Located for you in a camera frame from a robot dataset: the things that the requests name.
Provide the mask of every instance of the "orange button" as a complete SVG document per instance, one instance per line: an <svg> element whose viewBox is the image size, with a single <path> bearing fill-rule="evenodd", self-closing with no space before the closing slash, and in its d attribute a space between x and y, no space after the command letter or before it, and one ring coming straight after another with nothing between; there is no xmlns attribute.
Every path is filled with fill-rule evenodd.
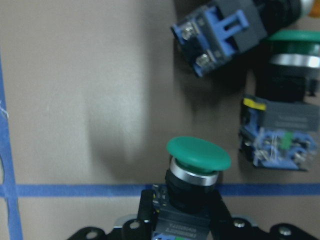
<svg viewBox="0 0 320 240"><path fill-rule="evenodd" d="M320 18L320 0L314 0L314 4L309 16L313 18Z"/></svg>

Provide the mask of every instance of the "yellow stripe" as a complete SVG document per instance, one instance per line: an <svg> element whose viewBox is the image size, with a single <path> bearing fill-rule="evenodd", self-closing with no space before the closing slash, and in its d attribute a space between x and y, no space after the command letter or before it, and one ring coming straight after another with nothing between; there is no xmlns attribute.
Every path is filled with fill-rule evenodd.
<svg viewBox="0 0 320 240"><path fill-rule="evenodd" d="M267 109L267 105L265 105L264 103L255 102L250 98L244 98L243 104L248 106L249 108L257 109L261 111L265 111Z"/></svg>

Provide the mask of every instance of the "table surface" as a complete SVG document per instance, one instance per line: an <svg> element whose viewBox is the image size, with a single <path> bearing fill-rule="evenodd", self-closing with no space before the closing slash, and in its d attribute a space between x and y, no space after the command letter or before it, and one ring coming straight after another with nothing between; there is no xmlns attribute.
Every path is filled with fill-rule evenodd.
<svg viewBox="0 0 320 240"><path fill-rule="evenodd" d="M25 240L64 240L85 226L110 231L137 212L146 184L164 182L166 144L176 136L229 153L221 192L232 213L264 230L288 222L320 238L319 157L309 172L296 172L255 169L238 156L239 103L254 81L249 74L235 89L193 75L170 26L194 7L191 0L0 2L9 114L2 125L11 144L0 155L12 164L0 174L15 180L9 202L19 210L8 224L0 188L1 239L19 225ZM319 26L306 17L292 28Z"/></svg>

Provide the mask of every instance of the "green mushroom button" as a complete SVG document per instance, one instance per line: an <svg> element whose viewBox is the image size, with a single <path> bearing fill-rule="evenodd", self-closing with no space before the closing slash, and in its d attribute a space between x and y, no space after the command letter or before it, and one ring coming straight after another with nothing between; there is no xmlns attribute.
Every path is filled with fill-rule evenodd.
<svg viewBox="0 0 320 240"><path fill-rule="evenodd" d="M193 173L208 174L231 166L231 158L225 150L200 138L175 137L166 148L180 165Z"/></svg>

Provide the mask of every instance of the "vertical blue tape strip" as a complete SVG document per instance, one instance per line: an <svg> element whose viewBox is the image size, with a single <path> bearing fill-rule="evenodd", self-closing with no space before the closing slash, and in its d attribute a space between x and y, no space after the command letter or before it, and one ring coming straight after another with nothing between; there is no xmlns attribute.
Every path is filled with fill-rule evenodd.
<svg viewBox="0 0 320 240"><path fill-rule="evenodd" d="M0 101L1 108L6 110L5 90L2 78L0 59ZM12 162L9 126L7 116L0 110L0 158L3 166L3 184L0 194L7 202L8 230L11 240L23 240L22 225L18 207L17 186L14 165Z"/></svg>

